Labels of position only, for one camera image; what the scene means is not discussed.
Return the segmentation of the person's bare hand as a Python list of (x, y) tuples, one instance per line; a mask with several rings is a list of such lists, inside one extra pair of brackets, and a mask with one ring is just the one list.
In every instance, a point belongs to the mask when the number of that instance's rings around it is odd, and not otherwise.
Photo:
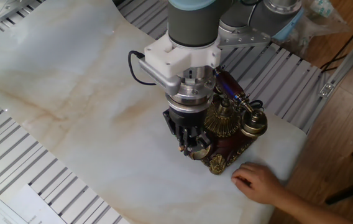
[(267, 167), (251, 162), (241, 164), (231, 177), (234, 185), (249, 199), (276, 206), (286, 189)]

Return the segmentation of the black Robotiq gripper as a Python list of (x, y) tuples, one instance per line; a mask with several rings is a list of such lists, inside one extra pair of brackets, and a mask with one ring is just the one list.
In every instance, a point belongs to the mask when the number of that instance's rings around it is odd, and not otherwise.
[(162, 114), (170, 132), (177, 136), (183, 153), (190, 153), (194, 156), (211, 145), (211, 139), (204, 130), (207, 110), (198, 113), (183, 113), (169, 107)]

